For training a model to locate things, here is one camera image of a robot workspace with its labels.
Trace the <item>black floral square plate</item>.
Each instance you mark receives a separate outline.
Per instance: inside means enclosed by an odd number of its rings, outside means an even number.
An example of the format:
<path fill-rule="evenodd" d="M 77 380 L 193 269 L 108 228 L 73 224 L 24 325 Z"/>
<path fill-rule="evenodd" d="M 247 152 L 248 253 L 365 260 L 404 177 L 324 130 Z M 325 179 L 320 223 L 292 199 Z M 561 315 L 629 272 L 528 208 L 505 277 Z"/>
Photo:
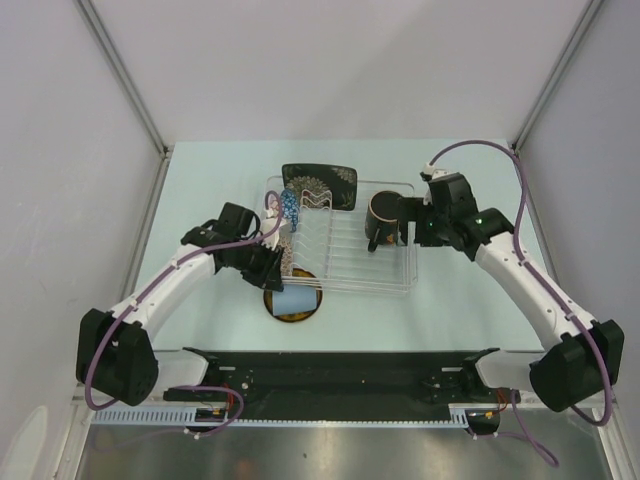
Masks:
<path fill-rule="evenodd" d="M 286 189 L 298 202 L 309 198 L 319 200 L 321 206 L 333 210 L 353 211 L 358 192 L 358 173 L 355 168 L 317 163 L 288 163 L 281 167 Z"/>

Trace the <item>white wire dish rack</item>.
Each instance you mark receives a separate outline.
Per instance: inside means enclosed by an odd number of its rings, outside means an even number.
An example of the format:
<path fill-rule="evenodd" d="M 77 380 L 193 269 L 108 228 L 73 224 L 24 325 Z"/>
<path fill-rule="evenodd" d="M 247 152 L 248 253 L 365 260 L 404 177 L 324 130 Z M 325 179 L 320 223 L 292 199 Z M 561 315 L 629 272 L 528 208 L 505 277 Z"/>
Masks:
<path fill-rule="evenodd" d="M 360 180 L 355 208 L 339 211 L 331 208 L 329 191 L 317 194 L 305 190 L 297 230 L 292 233 L 288 226 L 281 230 L 291 245 L 284 261 L 289 268 L 282 276 L 283 282 L 323 291 L 408 292 L 417 281 L 416 248 L 398 244 L 379 246 L 373 253 L 367 250 L 368 201 L 384 190 L 404 196 L 414 194 L 409 183 Z"/>

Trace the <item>yellow round saucer plate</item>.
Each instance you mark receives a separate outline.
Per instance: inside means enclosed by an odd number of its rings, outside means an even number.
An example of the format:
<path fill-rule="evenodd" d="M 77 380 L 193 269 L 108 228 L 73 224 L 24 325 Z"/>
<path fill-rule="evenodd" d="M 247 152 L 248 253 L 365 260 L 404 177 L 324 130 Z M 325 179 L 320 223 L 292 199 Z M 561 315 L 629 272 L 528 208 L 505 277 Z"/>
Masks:
<path fill-rule="evenodd" d="M 267 312 L 285 323 L 308 319 L 318 310 L 322 300 L 322 290 L 306 284 L 287 284 L 283 292 L 263 292 Z"/>

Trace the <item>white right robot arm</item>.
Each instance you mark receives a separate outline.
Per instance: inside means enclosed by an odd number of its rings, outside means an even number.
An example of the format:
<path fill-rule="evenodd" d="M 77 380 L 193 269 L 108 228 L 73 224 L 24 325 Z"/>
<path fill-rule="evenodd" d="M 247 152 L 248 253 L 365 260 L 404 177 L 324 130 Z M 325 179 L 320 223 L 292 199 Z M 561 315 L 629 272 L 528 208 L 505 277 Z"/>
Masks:
<path fill-rule="evenodd" d="M 521 247 L 517 228 L 496 208 L 479 210 L 460 173 L 428 167 L 423 197 L 403 198 L 400 218 L 415 225 L 422 247 L 451 247 L 489 274 L 536 333 L 541 354 L 488 349 L 461 376 L 463 393 L 484 401 L 496 389 L 528 391 L 554 412 L 576 408 L 595 394 L 613 401 L 624 333 L 597 321 L 562 291 Z"/>

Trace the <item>brown patterned bowl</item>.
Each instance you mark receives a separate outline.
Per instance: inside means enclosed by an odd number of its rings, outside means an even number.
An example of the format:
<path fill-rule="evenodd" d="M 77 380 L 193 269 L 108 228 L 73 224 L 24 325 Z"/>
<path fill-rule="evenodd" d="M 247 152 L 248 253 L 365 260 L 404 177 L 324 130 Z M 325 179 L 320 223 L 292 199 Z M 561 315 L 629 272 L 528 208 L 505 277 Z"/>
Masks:
<path fill-rule="evenodd" d="M 293 275 L 294 269 L 294 251 L 293 240 L 290 236 L 281 236 L 278 246 L 282 250 L 282 258 L 280 263 L 280 272 L 282 277 L 290 277 Z"/>

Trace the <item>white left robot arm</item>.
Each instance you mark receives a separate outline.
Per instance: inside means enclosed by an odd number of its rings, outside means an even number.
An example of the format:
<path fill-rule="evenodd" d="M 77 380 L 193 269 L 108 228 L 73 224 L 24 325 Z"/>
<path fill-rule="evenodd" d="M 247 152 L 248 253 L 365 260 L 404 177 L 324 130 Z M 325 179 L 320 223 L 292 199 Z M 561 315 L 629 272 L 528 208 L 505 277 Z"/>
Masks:
<path fill-rule="evenodd" d="M 180 351 L 160 361 L 152 341 L 172 313 L 223 268 L 261 290 L 284 288 L 278 245 L 284 225 L 280 196 L 270 191 L 264 213 L 226 203 L 216 219 L 190 229 L 168 263 L 143 287 L 106 311 L 81 319 L 76 378 L 87 406 L 100 411 L 117 402 L 141 404 L 160 380 L 168 389 L 187 388 L 197 398 L 214 397 L 220 374 L 205 358 Z"/>

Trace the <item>red lacquer cup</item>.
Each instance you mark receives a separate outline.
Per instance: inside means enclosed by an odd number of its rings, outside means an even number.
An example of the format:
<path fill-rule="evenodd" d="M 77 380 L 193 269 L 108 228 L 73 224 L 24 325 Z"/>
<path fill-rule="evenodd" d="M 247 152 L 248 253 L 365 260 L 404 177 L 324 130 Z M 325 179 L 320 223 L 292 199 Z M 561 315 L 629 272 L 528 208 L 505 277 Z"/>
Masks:
<path fill-rule="evenodd" d="M 368 202 L 365 219 L 367 251 L 374 253 L 379 246 L 405 245 L 399 221 L 400 193 L 383 190 L 376 192 Z"/>

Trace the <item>blue patterned bowl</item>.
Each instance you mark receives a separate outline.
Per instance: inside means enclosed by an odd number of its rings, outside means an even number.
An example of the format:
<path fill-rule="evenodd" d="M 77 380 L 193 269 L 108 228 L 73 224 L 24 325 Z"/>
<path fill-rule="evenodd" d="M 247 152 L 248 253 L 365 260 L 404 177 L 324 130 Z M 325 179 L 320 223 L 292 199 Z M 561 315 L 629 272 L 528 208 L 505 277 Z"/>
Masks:
<path fill-rule="evenodd" d="M 299 223 L 299 200 L 295 192 L 285 188 L 280 194 L 281 210 L 283 217 L 290 224 L 290 232 L 295 233 Z"/>

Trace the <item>light blue plastic cup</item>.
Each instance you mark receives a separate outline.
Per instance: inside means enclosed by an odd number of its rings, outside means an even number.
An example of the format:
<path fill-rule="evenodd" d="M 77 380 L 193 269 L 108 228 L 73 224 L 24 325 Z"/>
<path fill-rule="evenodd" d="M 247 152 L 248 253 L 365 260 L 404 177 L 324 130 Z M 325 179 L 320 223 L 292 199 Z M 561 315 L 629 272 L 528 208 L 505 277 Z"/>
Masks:
<path fill-rule="evenodd" d="M 272 294 L 272 312 L 276 316 L 306 313 L 317 306 L 316 290 L 310 286 L 285 285 L 282 292 Z"/>

